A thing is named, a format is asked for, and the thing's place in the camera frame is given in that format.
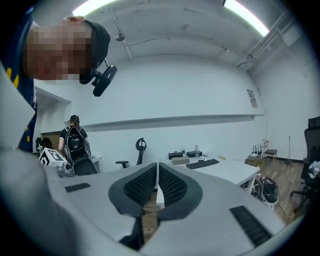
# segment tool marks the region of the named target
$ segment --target navy shirt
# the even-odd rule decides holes
[[[33,151],[33,136],[37,118],[37,98],[33,78],[27,77],[22,69],[21,52],[28,31],[33,23],[32,8],[24,15],[21,23],[15,28],[1,61],[7,76],[23,98],[35,110],[35,115],[25,128],[19,148],[23,151]]]

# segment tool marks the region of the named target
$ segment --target mesh chair back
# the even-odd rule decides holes
[[[310,163],[320,161],[320,126],[306,129],[304,136],[307,148],[307,159]]]
[[[315,118],[310,118],[308,120],[308,128],[309,129],[320,128],[320,116],[315,117]]]

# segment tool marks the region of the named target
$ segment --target black vent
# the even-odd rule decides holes
[[[154,166],[145,173],[129,181],[124,186],[124,193],[140,206],[144,206],[155,188],[156,178],[157,166]]]
[[[159,166],[159,172],[159,186],[163,192],[165,207],[168,207],[186,195],[187,184],[162,166]]]
[[[83,189],[89,188],[89,187],[90,187],[90,185],[88,183],[80,183],[80,184],[76,184],[76,185],[66,186],[64,188],[68,193],[70,193],[70,192],[74,192],[77,190],[83,190]]]
[[[270,233],[244,206],[231,208],[230,212],[233,214],[234,218],[240,224],[255,247],[263,244],[271,238]]]

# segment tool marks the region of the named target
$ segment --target bag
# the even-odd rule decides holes
[[[279,201],[279,186],[269,177],[261,177],[261,200],[270,206],[275,206]]]
[[[64,142],[64,154],[66,159],[74,163],[84,158],[90,158],[91,152],[87,141],[80,129],[75,126],[67,127],[67,135]]]

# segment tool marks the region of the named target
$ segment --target trash bag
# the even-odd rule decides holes
[[[240,187],[247,190],[249,182],[245,182]],[[269,177],[260,177],[254,180],[251,195],[263,201],[266,205],[275,206],[279,201],[279,186]]]

